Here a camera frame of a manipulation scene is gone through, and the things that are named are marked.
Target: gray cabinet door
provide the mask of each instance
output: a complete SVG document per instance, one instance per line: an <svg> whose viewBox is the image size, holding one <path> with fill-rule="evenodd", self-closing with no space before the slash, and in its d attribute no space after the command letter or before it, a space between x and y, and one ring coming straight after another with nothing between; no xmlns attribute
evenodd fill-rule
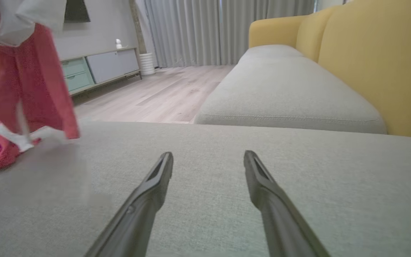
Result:
<svg viewBox="0 0 411 257"><path fill-rule="evenodd" d="M124 73L130 73L139 69L135 49L118 51L117 55L121 69Z"/></svg>
<svg viewBox="0 0 411 257"><path fill-rule="evenodd" d="M96 83L101 83L124 74L117 52L87 56L88 65Z"/></svg>

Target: white sleeve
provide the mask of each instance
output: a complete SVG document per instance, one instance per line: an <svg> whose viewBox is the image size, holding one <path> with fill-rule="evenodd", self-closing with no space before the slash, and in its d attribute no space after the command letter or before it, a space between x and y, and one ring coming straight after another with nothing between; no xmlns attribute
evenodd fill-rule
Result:
<svg viewBox="0 0 411 257"><path fill-rule="evenodd" d="M52 31L62 31L66 0L23 0L17 16L42 24Z"/></svg>
<svg viewBox="0 0 411 257"><path fill-rule="evenodd" d="M36 23L61 31L66 0L0 0L0 45L20 46Z"/></svg>

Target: gray fabric upholstery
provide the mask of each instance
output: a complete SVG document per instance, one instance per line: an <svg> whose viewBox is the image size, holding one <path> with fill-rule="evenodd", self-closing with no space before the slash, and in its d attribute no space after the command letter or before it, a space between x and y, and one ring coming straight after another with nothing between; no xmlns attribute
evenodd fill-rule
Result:
<svg viewBox="0 0 411 257"><path fill-rule="evenodd" d="M268 256L243 153L254 150L332 256L411 256L411 138L86 122L41 131L0 171L0 256L81 256L165 151L174 170L147 256Z"/></svg>
<svg viewBox="0 0 411 257"><path fill-rule="evenodd" d="M266 45L248 49L239 62L255 59L278 60L284 57L303 57L298 50L287 45Z"/></svg>
<svg viewBox="0 0 411 257"><path fill-rule="evenodd" d="M288 46L248 49L194 122L386 133L385 123L369 102L299 54Z"/></svg>

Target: wooden floor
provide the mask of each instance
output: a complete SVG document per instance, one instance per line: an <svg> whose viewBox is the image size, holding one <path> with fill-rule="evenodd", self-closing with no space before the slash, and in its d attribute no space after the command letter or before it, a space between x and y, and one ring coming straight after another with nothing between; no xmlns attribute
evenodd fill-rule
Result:
<svg viewBox="0 0 411 257"><path fill-rule="evenodd" d="M74 98L78 119L191 123L233 65L158 69Z"/></svg>

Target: sofa armrest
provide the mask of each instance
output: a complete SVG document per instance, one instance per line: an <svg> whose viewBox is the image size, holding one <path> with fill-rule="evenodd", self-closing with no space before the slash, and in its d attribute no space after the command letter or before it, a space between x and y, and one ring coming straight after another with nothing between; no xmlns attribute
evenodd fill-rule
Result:
<svg viewBox="0 0 411 257"><path fill-rule="evenodd" d="M297 31L306 17L307 15L254 21L250 25L249 47L273 44L296 47Z"/></svg>

